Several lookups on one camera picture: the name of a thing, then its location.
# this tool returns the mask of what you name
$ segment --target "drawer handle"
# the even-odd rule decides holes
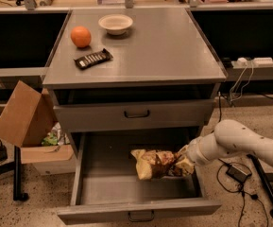
[[[129,114],[127,111],[125,111],[126,118],[149,117],[149,115],[150,115],[149,110],[147,110],[145,113],[141,113],[141,114]]]
[[[149,222],[149,221],[152,221],[154,217],[155,217],[154,210],[152,210],[150,218],[140,218],[140,219],[132,218],[131,213],[128,212],[128,220],[131,222]]]

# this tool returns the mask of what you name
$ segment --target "orange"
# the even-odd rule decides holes
[[[78,48],[88,46],[91,38],[89,29],[84,26],[76,26],[71,30],[71,40]]]

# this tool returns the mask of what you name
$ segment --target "white robotic arm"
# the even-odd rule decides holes
[[[250,153],[273,167],[273,140],[234,120],[219,122],[213,133],[191,141],[183,154],[195,166],[203,166],[241,152]]]

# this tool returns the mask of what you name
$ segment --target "floor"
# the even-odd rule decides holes
[[[204,127],[202,135],[213,131],[214,125],[219,120],[220,109],[215,101],[210,123]],[[221,100],[222,119],[235,119],[250,127],[257,133],[273,138],[273,99],[263,96],[242,97],[235,101],[234,107],[230,107],[226,100]],[[8,148],[9,159],[13,159],[13,146],[5,143]],[[259,201],[254,201],[249,195],[245,195],[244,215],[240,226],[273,226],[273,218],[269,215],[272,209],[271,202],[262,189],[260,179],[252,165],[252,162],[245,154],[226,159],[227,162],[239,162],[250,167],[253,175],[247,180],[245,190],[250,194],[257,194]],[[222,201],[222,206],[210,216],[155,219],[148,223],[124,222],[97,223],[71,226],[87,227],[165,227],[165,226],[238,226],[243,206],[243,198],[240,193],[226,192],[216,179],[217,170],[221,162],[214,161],[208,166],[200,168],[202,182],[205,187],[208,199]],[[74,174],[60,174],[41,176],[33,165],[24,165],[23,190],[28,193],[29,200],[25,202],[12,200],[13,173],[8,172],[0,175],[0,226],[17,227],[64,227],[66,226],[57,216],[60,207],[67,206],[73,187]],[[234,180],[220,171],[219,180],[229,189],[236,186]]]

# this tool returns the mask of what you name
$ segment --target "open cardboard box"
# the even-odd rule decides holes
[[[48,92],[39,93],[19,81],[0,116],[0,138],[21,148],[22,164],[33,164],[41,174],[74,172],[70,145],[41,145],[56,121]]]

